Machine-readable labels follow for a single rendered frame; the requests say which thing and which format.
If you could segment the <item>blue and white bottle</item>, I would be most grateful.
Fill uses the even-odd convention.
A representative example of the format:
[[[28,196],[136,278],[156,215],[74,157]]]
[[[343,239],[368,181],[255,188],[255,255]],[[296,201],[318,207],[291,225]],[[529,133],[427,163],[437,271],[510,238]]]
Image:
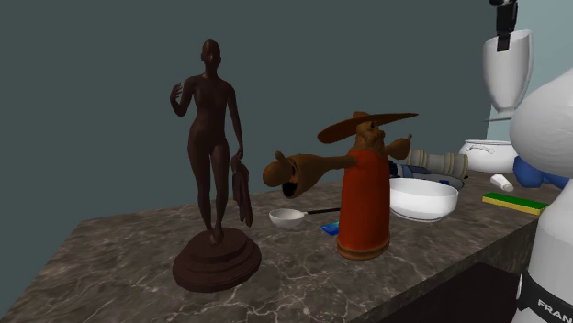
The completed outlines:
[[[419,166],[396,164],[389,161],[389,173],[391,178],[425,178],[432,172]]]

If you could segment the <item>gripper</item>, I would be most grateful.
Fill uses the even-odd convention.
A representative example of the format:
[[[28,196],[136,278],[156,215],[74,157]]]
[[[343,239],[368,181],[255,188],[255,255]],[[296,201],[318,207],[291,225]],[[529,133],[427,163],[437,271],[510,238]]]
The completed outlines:
[[[497,52],[506,51],[517,22],[518,0],[489,0],[489,3],[496,8]]]

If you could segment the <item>dark brown woman statue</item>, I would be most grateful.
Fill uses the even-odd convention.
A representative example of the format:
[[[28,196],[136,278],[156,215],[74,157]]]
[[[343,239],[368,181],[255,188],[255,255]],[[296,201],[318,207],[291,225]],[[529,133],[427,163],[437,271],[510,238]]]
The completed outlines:
[[[249,171],[242,163],[242,125],[235,90],[218,75],[219,44],[206,40],[200,58],[205,71],[174,85],[169,100],[179,117],[192,102],[196,104],[187,154],[205,230],[177,255],[173,276],[190,292],[214,293],[247,281],[259,269],[262,254],[242,230],[222,226],[230,196],[238,205],[240,221],[248,227],[253,224]]]

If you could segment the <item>cream pepper mill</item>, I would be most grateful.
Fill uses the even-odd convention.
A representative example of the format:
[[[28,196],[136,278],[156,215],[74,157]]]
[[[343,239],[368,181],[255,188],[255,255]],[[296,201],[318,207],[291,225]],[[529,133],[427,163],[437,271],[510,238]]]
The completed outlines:
[[[405,163],[425,168],[431,173],[449,175],[458,179],[464,179],[468,170],[467,155],[452,152],[429,154],[424,150],[410,150]]]

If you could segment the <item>blue rounded object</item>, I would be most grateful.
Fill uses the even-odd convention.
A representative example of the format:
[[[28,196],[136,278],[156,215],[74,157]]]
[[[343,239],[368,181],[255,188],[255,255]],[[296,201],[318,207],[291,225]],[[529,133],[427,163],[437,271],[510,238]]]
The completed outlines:
[[[534,168],[520,156],[515,157],[512,169],[518,183],[525,188],[539,188],[542,184],[552,184],[559,189],[563,189],[569,181],[566,177],[546,173]]]

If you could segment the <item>brown figure with red robe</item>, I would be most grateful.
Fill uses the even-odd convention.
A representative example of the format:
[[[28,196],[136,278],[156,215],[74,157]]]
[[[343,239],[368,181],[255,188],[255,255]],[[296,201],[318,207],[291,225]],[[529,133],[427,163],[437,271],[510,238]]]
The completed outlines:
[[[324,144],[354,137],[354,145],[343,156],[313,154],[285,156],[275,153],[275,161],[263,171],[264,183],[280,186],[285,197],[294,199],[330,170],[344,170],[339,216],[337,250],[350,260],[371,260],[381,255],[390,242],[389,158],[405,159],[411,137],[384,143],[381,125],[415,117],[414,113],[374,114],[356,111],[318,134]]]

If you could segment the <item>white vase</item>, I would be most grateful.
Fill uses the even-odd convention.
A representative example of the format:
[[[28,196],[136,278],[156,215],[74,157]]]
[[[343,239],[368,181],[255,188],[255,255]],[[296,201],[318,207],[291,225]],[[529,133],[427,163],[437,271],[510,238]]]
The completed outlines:
[[[533,70],[533,33],[529,29],[509,34],[509,48],[498,51],[499,37],[483,45],[482,70],[493,108],[489,122],[509,120],[525,97]]]

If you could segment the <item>green and yellow sponge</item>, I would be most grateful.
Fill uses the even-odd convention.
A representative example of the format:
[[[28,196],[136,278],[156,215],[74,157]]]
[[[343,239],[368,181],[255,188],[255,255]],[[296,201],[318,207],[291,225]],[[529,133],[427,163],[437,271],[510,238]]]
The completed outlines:
[[[484,194],[482,201],[494,206],[502,206],[535,216],[540,216],[548,207],[547,203],[493,192]]]

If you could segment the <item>white lidded pot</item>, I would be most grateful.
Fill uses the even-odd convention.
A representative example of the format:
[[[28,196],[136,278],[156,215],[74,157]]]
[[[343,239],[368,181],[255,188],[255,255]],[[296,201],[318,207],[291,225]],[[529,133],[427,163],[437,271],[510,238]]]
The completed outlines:
[[[468,157],[468,169],[482,173],[511,173],[517,152],[509,141],[467,139],[459,150]]]

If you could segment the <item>small white tube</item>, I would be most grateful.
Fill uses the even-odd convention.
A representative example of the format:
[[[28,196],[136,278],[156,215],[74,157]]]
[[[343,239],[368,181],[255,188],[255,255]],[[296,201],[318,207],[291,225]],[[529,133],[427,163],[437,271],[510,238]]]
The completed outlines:
[[[505,192],[512,192],[514,190],[511,182],[503,174],[493,174],[490,177],[490,182]]]

